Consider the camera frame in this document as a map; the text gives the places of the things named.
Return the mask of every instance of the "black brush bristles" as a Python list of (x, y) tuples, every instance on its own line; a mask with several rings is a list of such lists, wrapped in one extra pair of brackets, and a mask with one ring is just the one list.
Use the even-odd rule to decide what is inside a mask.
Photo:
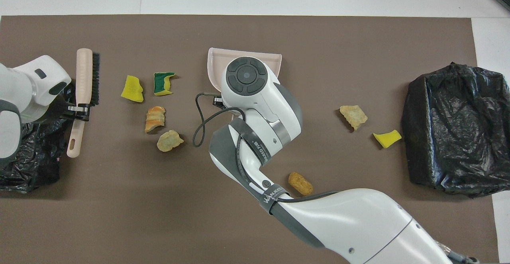
[(99, 104), (99, 65), (100, 54), (92, 53), (92, 97), (90, 105), (96, 106)]

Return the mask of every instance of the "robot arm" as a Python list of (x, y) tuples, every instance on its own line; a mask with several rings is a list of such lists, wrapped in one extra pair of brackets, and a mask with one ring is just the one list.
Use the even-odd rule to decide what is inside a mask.
[(16, 68), (0, 64), (0, 166), (20, 146), (21, 124), (40, 119), (71, 78), (44, 55)]
[(261, 171), (299, 135), (301, 109), (262, 61), (233, 60), (222, 78), (227, 108), (244, 111), (217, 130), (209, 152), (214, 164), (301, 240), (326, 247), (350, 263), (451, 264), (439, 245), (387, 195), (355, 189), (293, 200)]

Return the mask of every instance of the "crumpled plastic bag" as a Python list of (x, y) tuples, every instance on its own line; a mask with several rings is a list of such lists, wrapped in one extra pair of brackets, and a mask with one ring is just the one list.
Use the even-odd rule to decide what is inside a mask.
[(471, 198), (510, 188), (503, 75), (450, 64), (411, 82), (402, 115), (410, 180)]
[[(75, 87), (69, 85), (60, 94), (73, 103)], [(68, 142), (64, 133), (72, 123), (58, 119), (49, 124), (24, 124), (15, 160), (0, 168), (0, 190), (27, 193), (59, 180), (60, 156)]]

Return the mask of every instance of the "beige dustpan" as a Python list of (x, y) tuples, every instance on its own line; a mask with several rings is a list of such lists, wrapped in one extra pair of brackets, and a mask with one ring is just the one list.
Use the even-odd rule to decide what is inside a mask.
[(226, 66), (235, 58), (244, 56), (255, 57), (264, 62), (278, 77), (280, 65), (282, 64), (282, 54), (210, 48), (207, 55), (207, 74), (211, 84), (218, 91), (222, 91), (221, 77)]

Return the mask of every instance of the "velcro cable strap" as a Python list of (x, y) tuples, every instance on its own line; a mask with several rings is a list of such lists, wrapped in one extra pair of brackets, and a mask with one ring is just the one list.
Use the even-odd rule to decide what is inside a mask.
[(267, 150), (264, 143), (259, 136), (240, 118), (235, 118), (230, 122), (230, 126), (237, 131), (241, 137), (246, 141), (246, 144), (251, 148), (253, 153), (257, 156), (262, 166), (264, 166), (271, 159), (271, 154)]
[(262, 208), (264, 208), (267, 213), (271, 214), (271, 208), (273, 207), (273, 204), (275, 204), (275, 202), (278, 200), (278, 197), (284, 193), (287, 193), (284, 188), (278, 184), (273, 184), (262, 194), (260, 206), (262, 206)]

